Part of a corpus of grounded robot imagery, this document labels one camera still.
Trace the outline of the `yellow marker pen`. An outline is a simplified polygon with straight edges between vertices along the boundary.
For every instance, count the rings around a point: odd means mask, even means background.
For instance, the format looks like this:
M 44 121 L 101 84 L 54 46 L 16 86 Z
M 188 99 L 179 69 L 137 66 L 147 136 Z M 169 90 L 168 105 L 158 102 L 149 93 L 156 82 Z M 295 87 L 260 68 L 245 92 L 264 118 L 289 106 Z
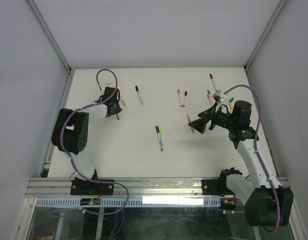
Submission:
M 127 108 L 127 105 L 126 105 L 126 103 L 125 103 L 125 101 L 123 100 L 122 97 L 120 97 L 120 101 L 121 101 L 123 107 L 124 107 L 124 108 Z

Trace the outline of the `brown cap marker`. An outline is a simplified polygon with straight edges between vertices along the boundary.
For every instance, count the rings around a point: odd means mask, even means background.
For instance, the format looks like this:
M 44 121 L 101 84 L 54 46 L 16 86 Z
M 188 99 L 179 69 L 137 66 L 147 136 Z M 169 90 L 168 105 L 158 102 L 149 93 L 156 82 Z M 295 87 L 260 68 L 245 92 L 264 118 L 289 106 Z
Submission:
M 157 134 L 157 138 L 158 138 L 158 143 L 159 143 L 160 151 L 163 151 L 163 144 L 162 144 L 162 139 L 161 139 L 161 134 L 160 134 L 160 131 L 159 131 L 159 127 L 155 126 L 155 130 L 156 130 L 156 134 Z

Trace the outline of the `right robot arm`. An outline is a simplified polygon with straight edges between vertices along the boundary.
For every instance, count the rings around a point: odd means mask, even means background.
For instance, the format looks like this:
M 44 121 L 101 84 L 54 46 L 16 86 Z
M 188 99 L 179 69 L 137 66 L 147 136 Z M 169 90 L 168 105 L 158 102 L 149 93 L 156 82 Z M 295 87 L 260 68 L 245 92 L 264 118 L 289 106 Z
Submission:
M 251 182 L 234 168 L 221 171 L 216 184 L 209 187 L 213 194 L 222 196 L 234 193 L 244 205 L 244 213 L 250 226 L 286 226 L 289 222 L 294 195 L 291 189 L 284 188 L 271 173 L 258 148 L 258 134 L 251 126 L 251 104 L 238 100 L 232 112 L 217 110 L 216 106 L 198 114 L 198 119 L 188 125 L 203 134 L 214 127 L 227 129 L 229 139 L 242 157 Z

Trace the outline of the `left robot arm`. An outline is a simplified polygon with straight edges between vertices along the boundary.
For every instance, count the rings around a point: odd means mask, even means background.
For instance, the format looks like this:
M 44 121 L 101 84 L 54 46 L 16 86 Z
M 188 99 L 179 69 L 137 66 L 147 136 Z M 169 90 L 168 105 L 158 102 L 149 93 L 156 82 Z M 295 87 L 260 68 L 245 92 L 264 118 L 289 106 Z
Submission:
M 51 143 L 67 156 L 74 168 L 75 177 L 83 180 L 81 188 L 87 194 L 94 194 L 99 187 L 97 170 L 84 153 L 89 124 L 118 115 L 122 111 L 119 101 L 120 90 L 106 87 L 100 98 L 93 103 L 77 110 L 62 108 L 58 113 Z

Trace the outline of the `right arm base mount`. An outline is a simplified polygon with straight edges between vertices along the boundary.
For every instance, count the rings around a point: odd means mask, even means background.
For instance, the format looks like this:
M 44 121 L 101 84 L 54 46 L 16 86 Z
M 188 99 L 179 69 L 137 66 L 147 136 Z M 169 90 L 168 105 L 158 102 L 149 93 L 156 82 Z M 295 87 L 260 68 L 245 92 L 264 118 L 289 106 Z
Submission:
M 242 172 L 231 167 L 221 170 L 219 177 L 216 179 L 201 180 L 202 195 L 217 195 L 220 197 L 234 195 L 234 193 L 228 189 L 226 184 L 227 176 L 229 175 L 242 175 Z

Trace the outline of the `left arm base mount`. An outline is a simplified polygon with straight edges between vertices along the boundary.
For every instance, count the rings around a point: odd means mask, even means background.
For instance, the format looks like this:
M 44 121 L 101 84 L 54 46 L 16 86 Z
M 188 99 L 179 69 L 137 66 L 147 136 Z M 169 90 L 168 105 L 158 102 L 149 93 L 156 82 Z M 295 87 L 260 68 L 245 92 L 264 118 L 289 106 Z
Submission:
M 71 180 L 70 194 L 73 196 L 112 196 L 114 192 L 114 180 L 106 179 L 106 183 L 90 182 L 75 176 Z

